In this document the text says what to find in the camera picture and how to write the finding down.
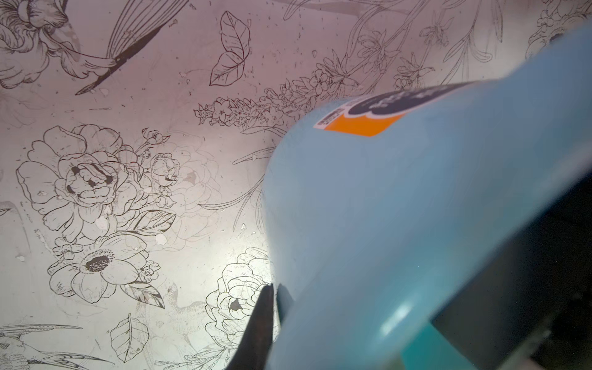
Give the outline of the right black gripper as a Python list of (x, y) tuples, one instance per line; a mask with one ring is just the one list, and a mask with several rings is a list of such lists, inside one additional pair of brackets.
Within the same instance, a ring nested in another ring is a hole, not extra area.
[(497, 369), (591, 276), (591, 178), (530, 224), (432, 323), (477, 369)]

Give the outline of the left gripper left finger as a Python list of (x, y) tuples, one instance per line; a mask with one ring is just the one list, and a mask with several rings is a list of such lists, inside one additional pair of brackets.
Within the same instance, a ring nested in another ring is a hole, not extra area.
[(274, 285), (265, 285), (226, 370), (263, 370), (273, 342)]

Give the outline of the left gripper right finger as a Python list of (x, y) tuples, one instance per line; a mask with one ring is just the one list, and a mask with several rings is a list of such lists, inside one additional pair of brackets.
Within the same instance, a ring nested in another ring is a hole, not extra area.
[(294, 299), (291, 297), (288, 289), (282, 284), (277, 286), (276, 303), (279, 322), (283, 324), (288, 317), (290, 308), (294, 305)]

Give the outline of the blue bucket white handle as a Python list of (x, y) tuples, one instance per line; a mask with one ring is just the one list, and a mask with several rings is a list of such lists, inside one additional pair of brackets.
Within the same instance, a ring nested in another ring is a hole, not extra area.
[[(280, 142), (263, 204), (294, 299), (268, 369), (477, 369), (433, 319), (591, 178), (591, 23), (510, 75), (338, 100)], [(589, 369), (591, 276), (497, 369)]]

